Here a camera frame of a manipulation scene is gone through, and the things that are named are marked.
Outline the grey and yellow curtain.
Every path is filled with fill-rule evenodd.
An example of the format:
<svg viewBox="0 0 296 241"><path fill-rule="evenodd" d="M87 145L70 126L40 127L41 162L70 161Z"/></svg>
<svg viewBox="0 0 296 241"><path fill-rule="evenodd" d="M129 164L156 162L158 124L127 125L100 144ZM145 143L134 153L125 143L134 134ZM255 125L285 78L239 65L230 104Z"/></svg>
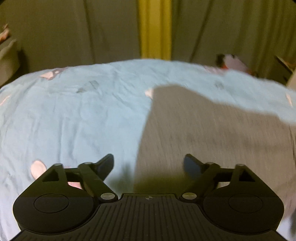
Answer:
<svg viewBox="0 0 296 241"><path fill-rule="evenodd" d="M295 1L1 1L30 72L136 58L212 65L238 55L265 72L295 61Z"/></svg>

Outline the light blue patterned bedsheet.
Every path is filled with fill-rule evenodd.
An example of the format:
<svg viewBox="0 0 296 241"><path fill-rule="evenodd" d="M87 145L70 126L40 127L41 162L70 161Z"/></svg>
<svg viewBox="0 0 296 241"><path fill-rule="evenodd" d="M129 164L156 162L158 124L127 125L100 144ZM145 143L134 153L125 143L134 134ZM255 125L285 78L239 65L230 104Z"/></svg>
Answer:
<svg viewBox="0 0 296 241"><path fill-rule="evenodd" d="M149 92L171 84L295 123L294 90L234 70L148 59L24 75L1 88L1 240L19 233L12 207L33 182L36 160L75 167L111 153L107 184L131 192Z"/></svg>

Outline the grey dressing table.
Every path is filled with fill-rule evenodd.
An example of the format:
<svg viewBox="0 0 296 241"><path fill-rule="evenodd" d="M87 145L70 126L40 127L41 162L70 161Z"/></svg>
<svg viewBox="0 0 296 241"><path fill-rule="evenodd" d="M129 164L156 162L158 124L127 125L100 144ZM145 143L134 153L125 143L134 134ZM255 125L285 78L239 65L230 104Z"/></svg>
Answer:
<svg viewBox="0 0 296 241"><path fill-rule="evenodd" d="M0 82L3 86L20 68L16 39L8 38L1 43Z"/></svg>

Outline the pink pillow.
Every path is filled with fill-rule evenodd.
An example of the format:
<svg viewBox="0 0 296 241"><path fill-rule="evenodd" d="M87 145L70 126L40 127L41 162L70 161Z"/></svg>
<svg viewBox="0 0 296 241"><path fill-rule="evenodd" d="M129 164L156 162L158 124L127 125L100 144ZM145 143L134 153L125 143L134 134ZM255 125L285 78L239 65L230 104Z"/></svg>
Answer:
<svg viewBox="0 0 296 241"><path fill-rule="evenodd" d="M232 69L255 76L255 72L247 67L236 55L218 54L216 56L216 65L222 69Z"/></svg>

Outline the grey sweatpants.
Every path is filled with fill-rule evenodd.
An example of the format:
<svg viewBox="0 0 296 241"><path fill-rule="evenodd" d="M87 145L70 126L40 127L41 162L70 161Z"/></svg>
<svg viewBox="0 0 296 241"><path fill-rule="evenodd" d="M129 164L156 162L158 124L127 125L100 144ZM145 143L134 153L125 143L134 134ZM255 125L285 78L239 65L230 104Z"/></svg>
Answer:
<svg viewBox="0 0 296 241"><path fill-rule="evenodd" d="M189 183L186 154L225 168L245 164L279 196L295 193L294 125L177 85L158 87L138 151L134 190L183 190Z"/></svg>

